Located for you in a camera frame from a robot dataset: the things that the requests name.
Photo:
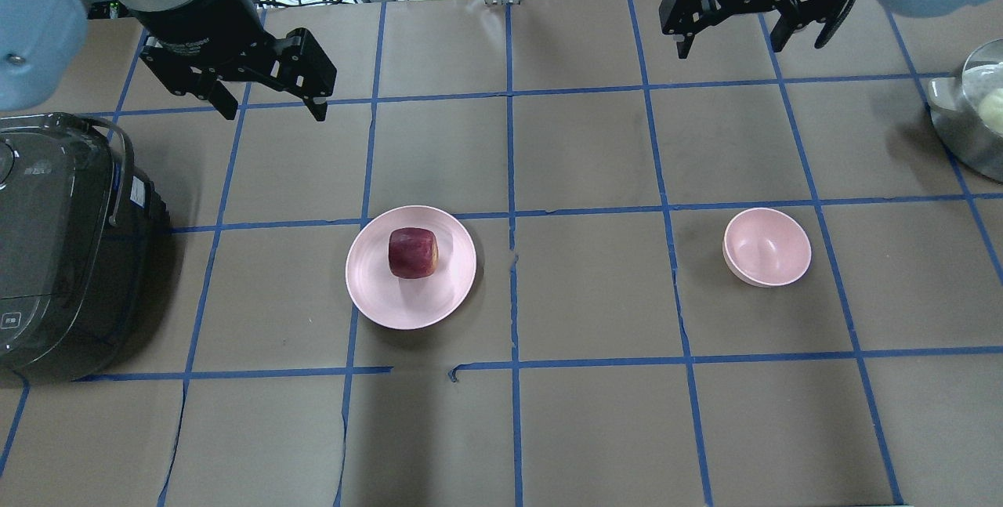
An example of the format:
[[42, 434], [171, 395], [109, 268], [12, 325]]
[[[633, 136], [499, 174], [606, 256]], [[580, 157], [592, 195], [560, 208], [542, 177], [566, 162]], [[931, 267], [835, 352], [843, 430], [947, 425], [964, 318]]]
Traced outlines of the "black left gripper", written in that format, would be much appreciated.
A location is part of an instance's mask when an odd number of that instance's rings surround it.
[[326, 121], [337, 68], [307, 28], [275, 40], [252, 0], [121, 2], [155, 39], [140, 59], [171, 94], [196, 96], [232, 121], [239, 103], [222, 81], [266, 83], [303, 100], [316, 121]]

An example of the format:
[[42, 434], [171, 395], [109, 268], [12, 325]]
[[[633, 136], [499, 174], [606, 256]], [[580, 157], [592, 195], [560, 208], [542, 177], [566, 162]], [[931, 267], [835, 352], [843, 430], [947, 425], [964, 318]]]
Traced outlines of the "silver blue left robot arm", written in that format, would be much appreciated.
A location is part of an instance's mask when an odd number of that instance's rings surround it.
[[[265, 30], [252, 0], [118, 0], [147, 29], [140, 51], [176, 96], [197, 97], [226, 119], [239, 104], [230, 82], [254, 82], [303, 101], [325, 121], [337, 69], [305, 28], [285, 37]], [[93, 0], [1, 0], [4, 111], [53, 96], [87, 31]]]

